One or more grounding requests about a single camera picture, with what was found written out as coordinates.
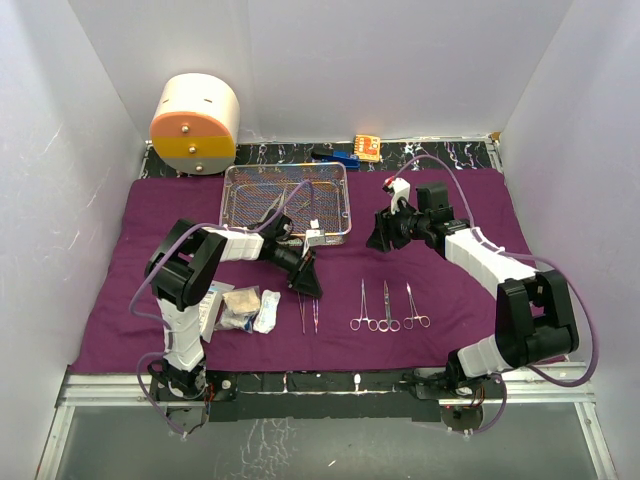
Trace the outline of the thin metal tweezers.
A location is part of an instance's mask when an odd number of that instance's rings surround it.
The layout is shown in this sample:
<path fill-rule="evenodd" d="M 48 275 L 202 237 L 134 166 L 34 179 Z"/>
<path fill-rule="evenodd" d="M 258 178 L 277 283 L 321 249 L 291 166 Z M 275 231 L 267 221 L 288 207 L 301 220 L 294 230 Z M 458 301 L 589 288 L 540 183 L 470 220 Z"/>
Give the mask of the thin metal tweezers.
<path fill-rule="evenodd" d="M 300 313 L 300 319 L 301 319 L 301 331 L 302 331 L 302 334 L 305 335 L 306 334 L 306 324 L 305 324 L 306 298 L 304 294 L 298 293 L 298 304 L 299 304 L 299 313 Z"/>

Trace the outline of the wide metal tweezers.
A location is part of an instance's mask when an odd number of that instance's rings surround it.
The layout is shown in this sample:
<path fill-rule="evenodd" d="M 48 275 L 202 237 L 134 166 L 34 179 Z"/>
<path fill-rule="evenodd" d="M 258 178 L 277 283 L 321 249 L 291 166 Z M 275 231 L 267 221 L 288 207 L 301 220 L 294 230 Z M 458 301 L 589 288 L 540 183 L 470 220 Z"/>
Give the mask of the wide metal tweezers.
<path fill-rule="evenodd" d="M 319 330 L 319 300 L 312 298 L 312 315 L 314 324 L 314 334 L 318 334 Z"/>

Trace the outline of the beige bandage roll packet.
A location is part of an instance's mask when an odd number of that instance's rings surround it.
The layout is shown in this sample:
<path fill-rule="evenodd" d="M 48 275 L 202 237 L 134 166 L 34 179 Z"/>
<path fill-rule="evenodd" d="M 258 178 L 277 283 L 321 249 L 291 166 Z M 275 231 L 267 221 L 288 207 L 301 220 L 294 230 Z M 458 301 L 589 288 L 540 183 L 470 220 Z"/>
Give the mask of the beige bandage roll packet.
<path fill-rule="evenodd" d="M 232 290 L 223 294 L 229 310 L 237 315 L 252 314 L 260 310 L 261 296 L 255 287 Z"/>

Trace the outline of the small blue white packet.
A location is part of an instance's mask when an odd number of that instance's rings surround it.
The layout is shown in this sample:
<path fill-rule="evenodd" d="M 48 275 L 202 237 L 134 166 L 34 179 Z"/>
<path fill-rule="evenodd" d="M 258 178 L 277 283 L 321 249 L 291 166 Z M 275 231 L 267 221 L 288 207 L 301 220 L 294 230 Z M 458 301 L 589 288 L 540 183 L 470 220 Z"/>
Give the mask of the small blue white packet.
<path fill-rule="evenodd" d="M 246 314 L 238 314 L 225 307 L 214 325 L 214 330 L 240 330 L 245 333 L 252 333 L 254 330 L 253 323 L 257 315 L 257 311 Z"/>

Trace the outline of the metal forceps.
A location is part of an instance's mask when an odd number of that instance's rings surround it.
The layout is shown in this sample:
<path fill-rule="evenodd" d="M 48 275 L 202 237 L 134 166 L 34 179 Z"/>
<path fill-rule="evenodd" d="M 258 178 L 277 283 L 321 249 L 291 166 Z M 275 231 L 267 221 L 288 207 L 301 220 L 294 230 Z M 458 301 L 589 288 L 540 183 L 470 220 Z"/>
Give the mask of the metal forceps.
<path fill-rule="evenodd" d="M 410 314 L 403 319 L 403 327 L 406 330 L 413 330 L 416 325 L 419 325 L 420 327 L 425 329 L 429 328 L 431 325 L 431 320 L 427 315 L 421 315 L 418 312 L 413 291 L 409 283 L 406 283 L 406 291 L 408 296 Z"/>
<path fill-rule="evenodd" d="M 377 332 L 379 330 L 378 322 L 369 317 L 368 314 L 368 305 L 367 305 L 367 297 L 366 297 L 366 286 L 365 281 L 361 280 L 361 297 L 360 297 L 360 312 L 357 318 L 353 318 L 349 327 L 352 331 L 360 331 L 364 329 L 368 329 L 371 332 Z"/>

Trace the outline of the purple cloth wrap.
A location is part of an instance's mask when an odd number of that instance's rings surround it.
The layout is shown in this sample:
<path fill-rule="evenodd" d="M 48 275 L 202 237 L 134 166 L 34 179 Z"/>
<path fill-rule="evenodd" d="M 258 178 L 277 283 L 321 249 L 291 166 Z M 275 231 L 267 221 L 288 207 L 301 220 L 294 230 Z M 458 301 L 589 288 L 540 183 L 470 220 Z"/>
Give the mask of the purple cloth wrap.
<path fill-rule="evenodd" d="M 218 281 L 257 286 L 281 293 L 278 318 L 269 334 L 238 330 L 215 333 L 205 346 L 212 370 L 235 372 L 351 371 L 438 367 L 450 351 L 495 330 L 492 295 L 462 269 L 442 259 L 421 241 L 380 253 L 366 247 L 375 213 L 389 203 L 381 172 L 350 173 L 352 228 L 346 241 L 317 251 L 316 272 L 323 289 L 319 330 L 314 334 L 312 304 L 306 303 L 306 334 L 301 331 L 297 295 L 284 271 L 261 261 L 222 263 Z M 177 220 L 215 222 L 223 181 L 219 177 L 148 178 L 134 182 L 120 238 L 106 279 L 89 315 L 76 373 L 131 373 L 140 357 L 164 346 L 158 305 L 142 287 L 152 254 Z M 388 283 L 392 315 L 399 332 L 352 331 L 360 312 L 365 281 L 369 317 L 384 318 L 383 281 Z M 429 328 L 403 327 L 410 314 L 406 283 Z"/>

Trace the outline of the metal scalpel handle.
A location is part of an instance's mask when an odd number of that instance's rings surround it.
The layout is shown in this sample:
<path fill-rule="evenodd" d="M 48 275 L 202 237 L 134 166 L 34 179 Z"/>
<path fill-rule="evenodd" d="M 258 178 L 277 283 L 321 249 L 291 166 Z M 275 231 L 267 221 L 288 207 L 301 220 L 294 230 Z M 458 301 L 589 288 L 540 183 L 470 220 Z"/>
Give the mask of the metal scalpel handle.
<path fill-rule="evenodd" d="M 286 199 L 286 191 L 283 190 L 277 195 L 277 197 L 274 199 L 272 204 L 268 207 L 266 212 L 262 215 L 258 225 L 259 226 L 264 225 L 271 217 L 273 217 L 278 211 L 278 209 L 283 206 L 285 199 Z"/>

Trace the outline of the metal surgical scissors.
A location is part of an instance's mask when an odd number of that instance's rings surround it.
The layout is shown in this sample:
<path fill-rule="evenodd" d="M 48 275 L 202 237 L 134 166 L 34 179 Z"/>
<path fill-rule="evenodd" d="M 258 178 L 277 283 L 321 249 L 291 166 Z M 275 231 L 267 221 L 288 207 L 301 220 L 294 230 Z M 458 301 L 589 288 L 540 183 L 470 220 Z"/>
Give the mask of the metal surgical scissors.
<path fill-rule="evenodd" d="M 386 280 L 383 281 L 383 302 L 384 318 L 378 322 L 379 330 L 384 333 L 399 332 L 401 330 L 401 324 L 400 321 L 392 315 L 390 291 Z"/>

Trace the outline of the white gauze packet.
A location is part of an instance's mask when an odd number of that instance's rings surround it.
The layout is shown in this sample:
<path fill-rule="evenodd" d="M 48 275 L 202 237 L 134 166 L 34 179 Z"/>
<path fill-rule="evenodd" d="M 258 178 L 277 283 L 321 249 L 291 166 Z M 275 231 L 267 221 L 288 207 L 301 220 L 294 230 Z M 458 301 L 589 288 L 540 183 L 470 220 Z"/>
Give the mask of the white gauze packet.
<path fill-rule="evenodd" d="M 223 295 L 234 290 L 234 286 L 219 281 L 213 281 L 204 298 L 199 303 L 200 335 L 203 341 L 210 343 L 214 332 Z"/>

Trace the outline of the round white drawer box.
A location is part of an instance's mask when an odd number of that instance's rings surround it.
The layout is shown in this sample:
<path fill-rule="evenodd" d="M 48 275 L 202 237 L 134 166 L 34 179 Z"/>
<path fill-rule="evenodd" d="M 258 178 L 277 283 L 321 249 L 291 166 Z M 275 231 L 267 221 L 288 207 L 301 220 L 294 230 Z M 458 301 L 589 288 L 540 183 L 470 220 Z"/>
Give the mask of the round white drawer box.
<path fill-rule="evenodd" d="M 184 73 L 165 84 L 149 135 L 169 167 L 189 175 L 214 175 L 235 162 L 239 125 L 240 104 L 225 81 Z"/>

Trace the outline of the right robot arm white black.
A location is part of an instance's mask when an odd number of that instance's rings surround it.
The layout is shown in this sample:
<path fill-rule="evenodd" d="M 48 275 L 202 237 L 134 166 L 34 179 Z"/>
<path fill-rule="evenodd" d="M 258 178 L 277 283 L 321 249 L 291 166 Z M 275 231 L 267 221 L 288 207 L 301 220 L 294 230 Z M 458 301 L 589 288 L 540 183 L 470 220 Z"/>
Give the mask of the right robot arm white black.
<path fill-rule="evenodd" d="M 557 270 L 540 271 L 508 257 L 468 219 L 458 219 L 442 182 L 415 188 L 397 177 L 383 189 L 389 207 L 375 214 L 367 247 L 387 253 L 421 240 L 444 260 L 458 266 L 496 301 L 493 334 L 449 353 L 443 371 L 428 385 L 466 397 L 493 374 L 529 367 L 575 351 L 579 334 L 569 285 Z"/>

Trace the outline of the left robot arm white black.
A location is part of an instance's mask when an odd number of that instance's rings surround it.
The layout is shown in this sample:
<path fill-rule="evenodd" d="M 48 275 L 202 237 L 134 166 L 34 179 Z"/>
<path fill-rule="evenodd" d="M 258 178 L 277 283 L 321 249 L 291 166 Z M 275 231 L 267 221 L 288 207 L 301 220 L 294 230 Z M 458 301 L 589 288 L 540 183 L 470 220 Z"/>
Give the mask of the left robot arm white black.
<path fill-rule="evenodd" d="M 148 367 L 158 384 L 186 399 L 204 392 L 207 376 L 198 307 L 220 263 L 266 261 L 287 272 L 292 290 L 322 297 L 313 249 L 281 244 L 291 227 L 292 220 L 276 211 L 250 229 L 176 222 L 150 258 L 143 284 L 159 304 L 164 329 L 164 352 Z"/>

